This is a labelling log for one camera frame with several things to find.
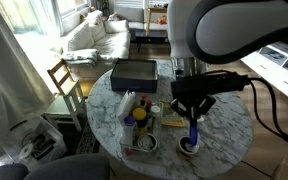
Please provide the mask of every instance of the black box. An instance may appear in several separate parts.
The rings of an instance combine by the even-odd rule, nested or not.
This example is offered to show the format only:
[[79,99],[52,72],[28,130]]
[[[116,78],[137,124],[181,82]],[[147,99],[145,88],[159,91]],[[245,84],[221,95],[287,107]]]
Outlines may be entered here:
[[156,61],[119,59],[111,74],[112,90],[155,93],[157,76]]

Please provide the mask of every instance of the marble tabletop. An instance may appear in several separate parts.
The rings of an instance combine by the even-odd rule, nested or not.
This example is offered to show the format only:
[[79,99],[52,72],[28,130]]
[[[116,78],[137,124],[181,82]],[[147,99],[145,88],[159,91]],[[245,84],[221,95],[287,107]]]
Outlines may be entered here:
[[[158,60],[157,92],[148,98],[172,100],[170,82],[173,76],[171,61]],[[88,97],[88,122],[96,139],[115,158],[140,173],[163,179],[210,178],[222,174],[237,165],[247,154],[252,142],[252,123],[240,97],[234,93],[214,95],[215,105],[199,123],[200,149],[190,161],[180,159],[175,151],[181,136],[188,135],[188,128],[161,128],[161,145],[156,162],[147,164],[122,157],[120,138],[122,127],[116,112],[125,92],[111,89],[111,70],[93,86]]]

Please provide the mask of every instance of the white shelf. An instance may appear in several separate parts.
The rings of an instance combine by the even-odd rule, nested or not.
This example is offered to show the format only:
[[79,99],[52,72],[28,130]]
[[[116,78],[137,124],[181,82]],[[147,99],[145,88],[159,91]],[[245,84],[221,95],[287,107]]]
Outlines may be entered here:
[[[253,52],[241,60],[258,75],[288,96],[288,45],[274,43],[265,47],[264,51]],[[270,52],[277,52],[285,58],[274,59]]]

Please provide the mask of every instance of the chair backrest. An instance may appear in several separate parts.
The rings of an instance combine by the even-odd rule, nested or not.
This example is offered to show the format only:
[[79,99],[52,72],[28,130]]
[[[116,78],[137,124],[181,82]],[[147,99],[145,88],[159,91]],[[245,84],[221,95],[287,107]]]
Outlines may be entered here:
[[78,81],[67,94],[63,95],[63,97],[71,114],[80,109],[85,103],[82,89]]
[[70,72],[68,71],[64,60],[60,60],[52,69],[47,70],[48,74],[50,75],[51,79],[53,80],[55,86],[59,90],[61,95],[64,95],[65,92],[62,88],[62,85],[67,82],[69,79],[71,82],[74,82]]

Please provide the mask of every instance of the wooden chair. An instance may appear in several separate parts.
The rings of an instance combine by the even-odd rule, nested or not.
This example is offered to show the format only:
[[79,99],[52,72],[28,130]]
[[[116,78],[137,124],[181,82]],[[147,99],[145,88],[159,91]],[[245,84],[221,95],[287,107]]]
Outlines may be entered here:
[[[60,60],[52,69],[47,70],[55,86],[59,90],[60,95],[65,95],[78,81],[74,81],[64,60]],[[88,98],[88,95],[92,89],[92,81],[79,81],[84,98]]]
[[[55,126],[59,123],[74,124],[77,131],[81,131],[77,113],[83,109],[86,114],[85,107],[85,99],[80,84],[77,82],[66,94],[56,97],[44,115]],[[58,120],[60,118],[72,118],[73,121]]]

